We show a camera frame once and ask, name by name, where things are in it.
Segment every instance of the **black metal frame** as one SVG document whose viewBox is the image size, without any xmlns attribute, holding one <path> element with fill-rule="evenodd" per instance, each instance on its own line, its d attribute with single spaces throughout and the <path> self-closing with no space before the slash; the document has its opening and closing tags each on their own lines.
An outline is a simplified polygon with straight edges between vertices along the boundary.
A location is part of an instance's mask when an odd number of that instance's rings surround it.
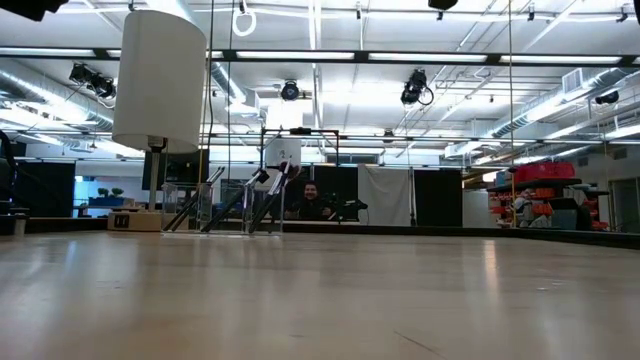
<svg viewBox="0 0 640 360">
<path fill-rule="evenodd" d="M 33 46 L 2 46 L 2 49 L 15 49 L 16 52 L 24 49 L 43 49 L 43 50 L 91 50 L 95 56 L 69 56 L 69 55 L 55 55 L 55 54 L 11 54 L 10 51 L 5 54 L 0 54 L 0 58 L 16 58 L 16 59 L 44 59 L 44 60 L 101 60 L 101 61 L 119 61 L 119 56 L 109 55 L 109 51 L 120 51 L 118 48 L 102 48 L 102 47 L 33 47 Z M 305 53 L 305 54 L 318 54 L 317 57 L 306 56 L 305 58 L 283 58 L 281 56 L 276 57 L 261 57 L 261 58 L 247 58 L 238 56 L 238 52 L 250 51 L 254 53 Z M 251 62 L 251 63 L 327 63 L 327 64 L 398 64 L 398 65 L 462 65 L 462 66 L 493 66 L 493 67 L 508 67 L 508 62 L 501 62 L 503 57 L 509 56 L 508 53 L 478 53 L 478 52 L 421 52 L 421 51 L 366 51 L 366 50 L 234 50 L 234 49 L 213 49 L 213 53 L 222 53 L 222 57 L 214 58 L 217 61 L 222 62 Z M 353 58 L 347 59 L 331 59 L 323 58 L 322 53 L 353 53 Z M 375 54 L 415 54 L 415 55 L 451 55 L 451 56 L 464 56 L 464 55 L 481 55 L 486 56 L 484 61 L 454 61 L 454 60 L 372 60 L 370 55 Z M 513 56 L 537 56 L 537 57 L 557 57 L 557 56 L 570 56 L 575 58 L 589 58 L 589 57 L 602 57 L 613 56 L 620 57 L 621 60 L 614 64 L 602 64 L 592 62 L 580 62 L 567 63 L 567 62 L 517 62 L 513 63 L 514 67 L 593 67 L 593 68 L 607 68 L 607 67 L 626 67 L 626 68 L 640 68 L 640 61 L 636 63 L 636 60 L 640 60 L 640 54 L 531 54 L 531 53 L 516 53 Z"/>
</svg>

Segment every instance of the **black spotlight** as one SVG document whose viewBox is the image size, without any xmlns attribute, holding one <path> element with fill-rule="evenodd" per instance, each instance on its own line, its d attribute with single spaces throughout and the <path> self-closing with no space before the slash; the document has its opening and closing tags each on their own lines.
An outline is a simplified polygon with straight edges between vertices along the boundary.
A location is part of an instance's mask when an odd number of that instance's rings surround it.
<svg viewBox="0 0 640 360">
<path fill-rule="evenodd" d="M 55 13 L 61 5 L 66 4 L 68 1 L 69 0 L 3 0 L 0 1 L 0 8 L 33 21 L 42 21 L 47 11 Z"/>
<path fill-rule="evenodd" d="M 84 85 L 91 81 L 92 76 L 93 72 L 84 64 L 73 64 L 69 80 L 73 81 L 76 85 Z"/>
<path fill-rule="evenodd" d="M 300 95 L 300 89 L 298 89 L 298 85 L 296 84 L 296 81 L 295 80 L 285 81 L 284 87 L 280 92 L 280 96 L 282 96 L 282 98 L 285 101 L 294 101 L 298 98 L 299 95 Z"/>
<path fill-rule="evenodd" d="M 458 0 L 429 0 L 429 6 L 438 10 L 449 10 L 458 3 Z"/>
<path fill-rule="evenodd" d="M 431 101 L 429 103 L 420 101 L 425 91 L 431 93 Z M 427 87 L 427 75 L 424 73 L 424 70 L 415 70 L 413 74 L 411 74 L 409 81 L 404 84 L 404 91 L 400 96 L 400 100 L 405 105 L 413 105 L 419 102 L 427 106 L 433 102 L 433 92 Z"/>
<path fill-rule="evenodd" d="M 99 74 L 94 74 L 91 77 L 87 89 L 95 92 L 96 96 L 101 99 L 110 100 L 116 97 L 116 87 L 113 85 L 113 79 L 104 78 Z"/>
<path fill-rule="evenodd" d="M 393 137 L 393 131 L 391 129 L 385 129 L 384 130 L 384 137 Z M 391 144 L 393 142 L 393 140 L 382 140 L 383 143 L 385 144 Z"/>
<path fill-rule="evenodd" d="M 87 89 L 93 91 L 101 99 L 110 100 L 116 97 L 116 86 L 113 79 L 100 75 L 84 64 L 73 64 L 69 80 L 78 86 L 86 85 Z"/>
<path fill-rule="evenodd" d="M 597 97 L 596 104 L 615 104 L 618 100 L 620 100 L 620 94 L 617 91 L 614 91 L 610 94 Z"/>
</svg>

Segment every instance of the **white curtain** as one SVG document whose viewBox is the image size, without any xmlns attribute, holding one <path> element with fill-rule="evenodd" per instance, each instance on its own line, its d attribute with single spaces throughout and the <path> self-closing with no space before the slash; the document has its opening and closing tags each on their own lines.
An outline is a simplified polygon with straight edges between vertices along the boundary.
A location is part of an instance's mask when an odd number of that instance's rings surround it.
<svg viewBox="0 0 640 360">
<path fill-rule="evenodd" d="M 358 198 L 362 225 L 411 226 L 409 170 L 358 166 Z"/>
</svg>

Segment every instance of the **stage spotlight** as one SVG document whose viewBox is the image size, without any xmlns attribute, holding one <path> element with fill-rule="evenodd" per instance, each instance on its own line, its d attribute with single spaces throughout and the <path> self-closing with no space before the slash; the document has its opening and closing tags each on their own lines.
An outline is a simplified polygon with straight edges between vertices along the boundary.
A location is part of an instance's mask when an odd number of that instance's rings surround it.
<svg viewBox="0 0 640 360">
<path fill-rule="evenodd" d="M 438 10 L 449 10 L 458 3 L 458 0 L 429 0 L 429 7 Z"/>
<path fill-rule="evenodd" d="M 93 72 L 89 70 L 84 64 L 73 64 L 71 74 L 69 74 L 69 80 L 73 81 L 76 85 L 84 85 L 91 81 Z"/>
<path fill-rule="evenodd" d="M 393 131 L 391 129 L 384 129 L 384 137 L 393 137 Z M 382 140 L 385 144 L 391 144 L 393 140 Z"/>
<path fill-rule="evenodd" d="M 69 80 L 78 86 L 86 85 L 97 97 L 110 100 L 116 97 L 116 86 L 112 78 L 106 78 L 100 73 L 89 69 L 84 64 L 73 64 Z"/>
<path fill-rule="evenodd" d="M 300 95 L 300 89 L 298 89 L 298 85 L 295 80 L 287 80 L 284 83 L 284 87 L 280 92 L 280 96 L 285 101 L 294 101 Z"/>
<path fill-rule="evenodd" d="M 95 74 L 91 77 L 87 88 L 95 92 L 96 96 L 101 99 L 111 100 L 116 97 L 116 87 L 113 85 L 112 78 L 104 78 Z"/>
<path fill-rule="evenodd" d="M 431 94 L 431 99 L 428 102 L 420 100 L 425 92 Z M 400 96 L 400 101 L 402 101 L 404 105 L 420 103 L 423 106 L 428 106 L 431 105 L 433 99 L 433 91 L 427 86 L 427 75 L 424 73 L 424 70 L 414 70 L 411 77 L 409 77 L 409 81 L 404 84 L 404 91 Z"/>
<path fill-rule="evenodd" d="M 610 94 L 597 97 L 596 104 L 615 104 L 618 100 L 620 100 L 620 94 L 617 91 L 614 91 Z"/>
</svg>

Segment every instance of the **ceiling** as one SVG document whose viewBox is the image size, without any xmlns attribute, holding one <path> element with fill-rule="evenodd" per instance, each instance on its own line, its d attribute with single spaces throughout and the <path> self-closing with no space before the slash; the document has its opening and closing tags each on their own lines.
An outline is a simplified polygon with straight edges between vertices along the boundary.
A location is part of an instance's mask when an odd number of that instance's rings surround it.
<svg viewBox="0 0 640 360">
<path fill-rule="evenodd" d="M 209 33 L 211 2 L 187 1 L 197 25 Z M 47 14 L 41 23 L 32 22 L 0 10 L 0 43 L 6 46 L 113 47 L 121 46 L 121 31 L 127 0 L 71 0 L 57 14 Z M 231 31 L 232 1 L 215 1 L 213 44 L 216 49 L 310 49 L 309 2 L 305 0 L 247 0 L 249 9 L 262 10 L 256 15 L 256 30 L 240 37 Z M 632 17 L 622 23 L 615 21 L 621 8 L 634 15 L 633 9 L 619 0 L 537 0 L 536 20 L 518 18 L 513 22 L 511 36 L 507 18 L 507 0 L 460 1 L 437 21 L 437 12 L 427 7 L 426 0 L 323 0 L 322 20 L 317 34 L 317 48 L 331 50 L 382 51 L 447 51 L 447 52 L 509 52 L 549 54 L 640 54 L 637 41 L 640 27 Z M 356 18 L 357 4 L 369 14 L 362 22 Z M 514 0 L 514 16 L 529 13 L 532 1 Z M 112 12 L 90 13 L 89 5 Z M 137 0 L 139 9 L 147 3 Z M 553 19 L 571 7 L 564 21 Z M 275 11 L 289 16 L 266 14 Z M 249 25 L 248 17 L 240 17 L 239 28 Z M 68 75 L 72 60 L 21 59 L 20 63 L 43 76 L 72 86 Z M 118 63 L 83 61 L 105 76 L 117 78 Z M 299 87 L 313 93 L 313 70 L 304 63 L 232 63 L 231 78 L 242 86 L 256 90 L 264 104 L 274 101 L 277 88 L 284 80 L 297 80 Z M 323 124 L 327 129 L 346 133 L 382 134 L 390 128 L 396 134 L 473 136 L 496 120 L 508 117 L 512 110 L 562 85 L 562 76 L 571 68 L 508 68 L 482 69 L 473 66 L 420 66 L 425 70 L 435 92 L 434 103 L 426 109 L 407 109 L 400 102 L 403 84 L 416 66 L 379 64 L 322 64 Z M 625 84 L 621 97 L 635 102 L 635 81 Z M 300 100 L 305 112 L 304 124 L 314 125 L 312 101 Z M 213 101 L 216 122 L 239 124 L 237 132 L 258 130 L 254 119 L 227 119 L 225 101 Z M 606 113 L 613 106 L 595 108 Z M 586 102 L 577 102 L 563 113 L 541 119 L 554 129 L 571 126 L 583 119 Z M 444 148 L 443 143 L 417 145 Z"/>
</svg>

